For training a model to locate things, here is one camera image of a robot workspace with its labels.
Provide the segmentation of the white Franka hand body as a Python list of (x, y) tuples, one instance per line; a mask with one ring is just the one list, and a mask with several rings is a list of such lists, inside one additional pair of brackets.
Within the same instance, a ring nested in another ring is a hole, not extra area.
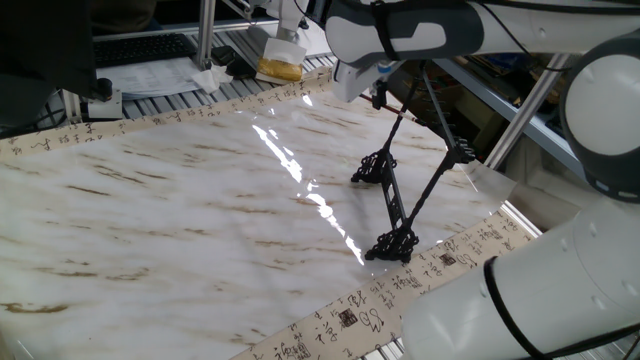
[(343, 102), (352, 102), (365, 90), (374, 89), (378, 83), (388, 81), (402, 61), (382, 61), (364, 67), (355, 67), (338, 60), (332, 70), (332, 90)]

